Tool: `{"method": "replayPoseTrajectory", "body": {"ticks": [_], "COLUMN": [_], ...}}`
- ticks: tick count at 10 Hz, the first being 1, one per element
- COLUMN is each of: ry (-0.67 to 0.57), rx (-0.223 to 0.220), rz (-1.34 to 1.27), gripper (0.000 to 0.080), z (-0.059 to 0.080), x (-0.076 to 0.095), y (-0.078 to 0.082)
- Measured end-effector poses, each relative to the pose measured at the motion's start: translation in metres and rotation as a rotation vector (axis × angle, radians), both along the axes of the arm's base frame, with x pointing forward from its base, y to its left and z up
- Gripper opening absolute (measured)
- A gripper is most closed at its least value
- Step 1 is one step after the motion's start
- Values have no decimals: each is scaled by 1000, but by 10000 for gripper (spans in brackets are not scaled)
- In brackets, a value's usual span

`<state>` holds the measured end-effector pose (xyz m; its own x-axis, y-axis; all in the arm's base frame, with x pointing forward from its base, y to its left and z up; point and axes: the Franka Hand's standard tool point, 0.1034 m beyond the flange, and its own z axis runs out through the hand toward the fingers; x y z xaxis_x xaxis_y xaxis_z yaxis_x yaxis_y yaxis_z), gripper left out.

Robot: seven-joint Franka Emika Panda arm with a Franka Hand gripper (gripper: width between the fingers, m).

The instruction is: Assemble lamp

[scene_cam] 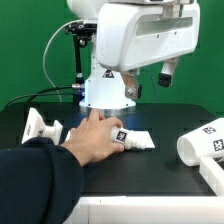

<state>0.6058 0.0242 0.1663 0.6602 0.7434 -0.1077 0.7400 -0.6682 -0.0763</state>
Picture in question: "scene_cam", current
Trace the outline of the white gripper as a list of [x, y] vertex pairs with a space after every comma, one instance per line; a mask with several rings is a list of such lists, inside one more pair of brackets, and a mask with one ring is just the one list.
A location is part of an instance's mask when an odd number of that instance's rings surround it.
[[97, 24], [96, 56], [106, 69], [123, 72], [125, 96], [141, 97], [140, 68], [165, 61], [158, 84], [172, 84], [179, 56], [191, 53], [198, 42], [199, 4], [138, 5], [106, 3]]

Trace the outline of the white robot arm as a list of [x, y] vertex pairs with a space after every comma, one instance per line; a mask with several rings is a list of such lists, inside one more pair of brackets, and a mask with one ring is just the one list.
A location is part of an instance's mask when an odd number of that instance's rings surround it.
[[195, 50], [197, 0], [66, 0], [79, 18], [77, 42], [92, 42], [91, 74], [80, 107], [121, 111], [135, 106], [144, 66], [163, 64], [158, 83], [168, 87], [182, 55]]

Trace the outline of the dark blue sleeved forearm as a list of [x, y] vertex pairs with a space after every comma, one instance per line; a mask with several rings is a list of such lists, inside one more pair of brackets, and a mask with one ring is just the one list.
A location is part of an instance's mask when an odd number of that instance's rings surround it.
[[63, 224], [82, 188], [78, 160], [48, 138], [0, 150], [0, 224]]

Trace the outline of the person's bare hand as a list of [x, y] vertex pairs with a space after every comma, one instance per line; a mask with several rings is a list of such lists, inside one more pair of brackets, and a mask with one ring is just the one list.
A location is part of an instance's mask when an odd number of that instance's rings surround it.
[[110, 133], [113, 127], [121, 128], [122, 122], [116, 117], [105, 118], [93, 109], [88, 118], [84, 118], [77, 128], [70, 130], [70, 137], [62, 147], [69, 150], [81, 166], [99, 162], [113, 153], [124, 151], [124, 146], [113, 143]]

